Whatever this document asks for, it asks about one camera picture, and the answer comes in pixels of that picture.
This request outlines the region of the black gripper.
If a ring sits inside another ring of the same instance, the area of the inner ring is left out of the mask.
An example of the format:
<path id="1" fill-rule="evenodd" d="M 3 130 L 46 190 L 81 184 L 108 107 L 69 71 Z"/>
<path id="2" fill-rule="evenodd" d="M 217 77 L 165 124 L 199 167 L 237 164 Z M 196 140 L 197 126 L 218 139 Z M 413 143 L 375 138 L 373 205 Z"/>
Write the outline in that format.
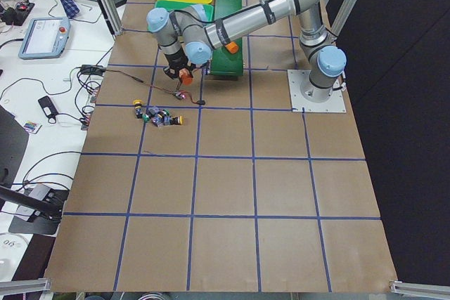
<path id="1" fill-rule="evenodd" d="M 196 64 L 190 63 L 184 50 L 180 48 L 173 54 L 165 54 L 168 62 L 163 71 L 171 79 L 179 79 L 179 71 L 186 68 L 193 74 L 193 70 L 196 68 Z"/>

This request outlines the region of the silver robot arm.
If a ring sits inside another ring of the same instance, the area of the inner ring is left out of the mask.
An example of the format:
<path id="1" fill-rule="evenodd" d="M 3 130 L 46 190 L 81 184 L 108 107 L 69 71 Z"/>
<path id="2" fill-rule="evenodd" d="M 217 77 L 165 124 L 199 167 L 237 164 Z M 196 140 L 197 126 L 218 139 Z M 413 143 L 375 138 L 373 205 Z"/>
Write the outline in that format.
<path id="1" fill-rule="evenodd" d="M 284 17 L 296 15 L 301 24 L 300 46 L 311 65 L 300 91 L 307 100 L 324 103 L 343 73 L 347 58 L 344 51 L 331 44 L 319 1 L 259 0 L 213 22 L 202 19 L 199 5 L 173 11 L 154 8 L 148 12 L 146 21 L 148 31 L 167 59 L 164 73 L 180 84 L 189 85 L 193 81 L 192 71 L 211 60 L 214 50 Z"/>

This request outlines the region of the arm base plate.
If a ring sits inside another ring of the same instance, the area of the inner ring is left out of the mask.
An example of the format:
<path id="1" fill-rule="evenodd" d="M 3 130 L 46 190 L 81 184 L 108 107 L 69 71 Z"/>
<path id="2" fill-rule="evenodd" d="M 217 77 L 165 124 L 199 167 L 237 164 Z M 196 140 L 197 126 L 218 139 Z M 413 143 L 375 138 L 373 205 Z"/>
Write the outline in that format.
<path id="1" fill-rule="evenodd" d="M 305 113 L 346 113 L 343 93 L 336 79 L 332 87 L 319 89 L 309 78 L 310 70 L 288 70 L 291 110 Z"/>

